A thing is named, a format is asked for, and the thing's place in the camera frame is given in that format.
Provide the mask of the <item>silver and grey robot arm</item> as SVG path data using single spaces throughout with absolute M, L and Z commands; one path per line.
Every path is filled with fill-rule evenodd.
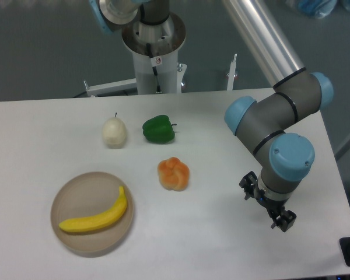
M 140 94 L 174 93 L 180 89 L 176 64 L 165 59 L 183 45 L 186 31 L 168 1 L 91 1 L 105 31 L 121 30 L 126 47 L 146 59 L 135 67 Z M 296 215 L 285 203 L 314 162 L 308 139 L 287 129 L 318 112 L 333 99 L 330 80 L 310 73 L 287 42 L 263 1 L 225 1 L 224 6 L 274 93 L 262 101 L 241 97 L 224 120 L 262 167 L 245 175 L 240 186 L 268 212 L 273 227 L 287 231 Z

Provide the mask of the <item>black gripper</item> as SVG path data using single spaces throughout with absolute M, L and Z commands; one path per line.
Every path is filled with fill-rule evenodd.
M 274 192 L 269 188 L 257 186 L 257 176 L 253 171 L 247 173 L 240 181 L 239 186 L 243 189 L 244 199 L 255 198 L 264 207 L 272 219 L 271 228 L 279 228 L 287 232 L 294 224 L 297 216 L 294 212 L 285 209 L 285 203 L 289 194 Z

